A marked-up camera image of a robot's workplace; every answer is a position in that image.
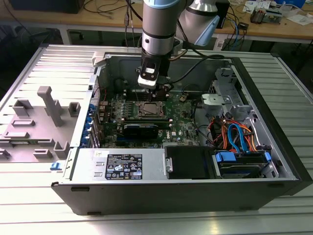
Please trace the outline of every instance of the sticker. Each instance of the sticker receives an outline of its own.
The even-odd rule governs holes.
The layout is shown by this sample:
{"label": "sticker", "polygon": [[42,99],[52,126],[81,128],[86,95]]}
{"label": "sticker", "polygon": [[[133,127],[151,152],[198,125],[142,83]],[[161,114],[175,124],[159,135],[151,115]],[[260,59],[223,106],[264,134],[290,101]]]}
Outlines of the sticker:
{"label": "sticker", "polygon": [[108,154],[106,179],[141,180],[142,154]]}
{"label": "sticker", "polygon": [[104,158],[106,157],[107,155],[109,154],[108,151],[99,151],[99,150],[96,150],[93,154],[93,157],[94,158]]}

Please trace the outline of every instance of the computer case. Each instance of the computer case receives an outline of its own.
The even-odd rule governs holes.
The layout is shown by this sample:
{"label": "computer case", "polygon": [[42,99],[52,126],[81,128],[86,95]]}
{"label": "computer case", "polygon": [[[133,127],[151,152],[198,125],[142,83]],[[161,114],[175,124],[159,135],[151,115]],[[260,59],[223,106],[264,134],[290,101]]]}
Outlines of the computer case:
{"label": "computer case", "polygon": [[14,10],[77,14],[85,0],[9,0]]}

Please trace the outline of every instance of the paper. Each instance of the paper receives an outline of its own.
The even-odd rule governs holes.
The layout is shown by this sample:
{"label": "paper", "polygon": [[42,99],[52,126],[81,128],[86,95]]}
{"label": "paper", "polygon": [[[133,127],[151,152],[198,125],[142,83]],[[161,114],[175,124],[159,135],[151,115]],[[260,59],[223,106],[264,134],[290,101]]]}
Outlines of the paper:
{"label": "paper", "polygon": [[295,23],[298,23],[300,25],[307,25],[312,23],[312,19],[306,16],[302,16],[302,15],[294,15],[291,17],[287,17],[288,20],[293,21]]}
{"label": "paper", "polygon": [[243,12],[252,14],[255,7],[269,9],[270,1],[246,1]]}

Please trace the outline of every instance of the electronic device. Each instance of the electronic device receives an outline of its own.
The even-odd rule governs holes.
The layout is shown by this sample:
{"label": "electronic device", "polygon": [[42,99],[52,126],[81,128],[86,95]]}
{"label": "electronic device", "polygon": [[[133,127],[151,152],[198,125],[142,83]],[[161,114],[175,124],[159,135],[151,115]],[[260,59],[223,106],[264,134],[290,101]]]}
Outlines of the electronic device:
{"label": "electronic device", "polygon": [[223,28],[230,3],[228,0],[217,0],[215,4],[217,7],[217,14],[220,17],[216,28]]}
{"label": "electronic device", "polygon": [[77,14],[85,0],[9,0],[14,10]]}
{"label": "electronic device", "polygon": [[153,97],[137,84],[141,49],[125,52],[103,52],[51,185],[76,214],[257,210],[312,183],[240,59],[207,60]]}

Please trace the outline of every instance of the aluminum extrusion table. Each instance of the aluminum extrusion table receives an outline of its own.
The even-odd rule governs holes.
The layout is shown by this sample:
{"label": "aluminum extrusion table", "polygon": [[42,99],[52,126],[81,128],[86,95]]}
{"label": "aluminum extrusion table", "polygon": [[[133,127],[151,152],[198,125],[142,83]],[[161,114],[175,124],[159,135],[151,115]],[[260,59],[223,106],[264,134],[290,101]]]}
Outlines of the aluminum extrusion table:
{"label": "aluminum extrusion table", "polygon": [[[39,48],[0,102],[0,133],[14,114],[10,106],[17,98],[44,105],[36,98],[40,85],[49,84],[61,104],[82,101],[93,74],[92,55],[105,48]],[[313,176],[312,94],[280,58],[265,53],[221,54],[241,59]],[[62,175],[61,171],[51,173],[50,165],[0,164],[0,234],[313,234],[313,186],[295,196],[275,199],[258,211],[78,216],[50,188]]]}

